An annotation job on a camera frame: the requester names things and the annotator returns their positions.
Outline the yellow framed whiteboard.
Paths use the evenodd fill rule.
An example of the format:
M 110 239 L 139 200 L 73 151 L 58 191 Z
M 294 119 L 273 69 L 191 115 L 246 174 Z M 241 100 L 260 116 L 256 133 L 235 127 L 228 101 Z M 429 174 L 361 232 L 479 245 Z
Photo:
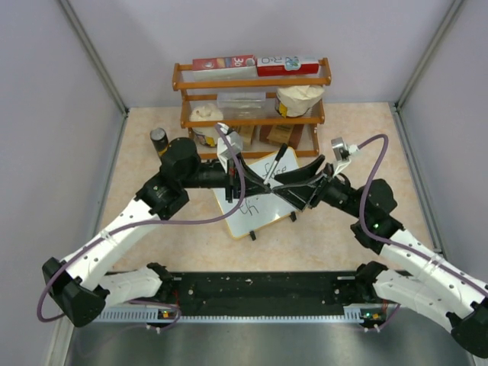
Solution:
M 249 164 L 249 167 L 260 178 L 265 178 L 273 166 L 276 155 L 276 152 L 269 154 Z M 288 147 L 268 183 L 272 188 L 278 186 L 280 183 L 274 180 L 275 175 L 298 168 L 295 150 Z M 214 188 L 213 192 L 222 214 L 226 214 L 236 205 L 237 199 L 232 204 L 226 201 L 224 188 Z M 256 230 L 289 217 L 295 210 L 292 205 L 275 194 L 256 195 L 246 197 L 239 209 L 232 216 L 227 217 L 225 222 L 234 239 L 251 235 L 251 232 L 253 232 L 252 237 L 255 237 Z

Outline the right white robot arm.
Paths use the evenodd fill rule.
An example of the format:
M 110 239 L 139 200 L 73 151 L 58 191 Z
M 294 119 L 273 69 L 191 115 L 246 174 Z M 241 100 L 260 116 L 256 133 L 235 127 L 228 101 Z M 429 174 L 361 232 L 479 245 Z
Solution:
M 433 252 L 392 216 L 393 191 L 372 172 L 353 188 L 324 158 L 277 174 L 272 191 L 299 210 L 326 203 L 357 218 L 351 230 L 366 249 L 403 266 L 397 274 L 377 262 L 359 268 L 356 293 L 364 301 L 391 300 L 445 329 L 467 352 L 487 357 L 487 284 Z

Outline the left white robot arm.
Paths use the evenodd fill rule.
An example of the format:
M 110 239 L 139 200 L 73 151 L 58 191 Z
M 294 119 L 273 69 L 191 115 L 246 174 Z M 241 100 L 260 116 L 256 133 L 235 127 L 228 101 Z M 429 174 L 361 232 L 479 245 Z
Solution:
M 165 267 L 150 263 L 140 270 L 110 274 L 113 265 L 145 235 L 158 226 L 196 226 L 216 223 L 233 215 L 246 197 L 268 194 L 271 188 L 245 163 L 236 134 L 220 139 L 223 152 L 202 161 L 196 144 L 187 137 L 169 142 L 159 171 L 130 200 L 122 212 L 89 242 L 58 260 L 42 266 L 46 287 L 41 298 L 51 297 L 71 324 L 83 327 L 112 306 L 141 297 L 165 302 L 173 285 Z M 233 207 L 217 217 L 176 220 L 188 202 L 188 189 L 222 188 Z

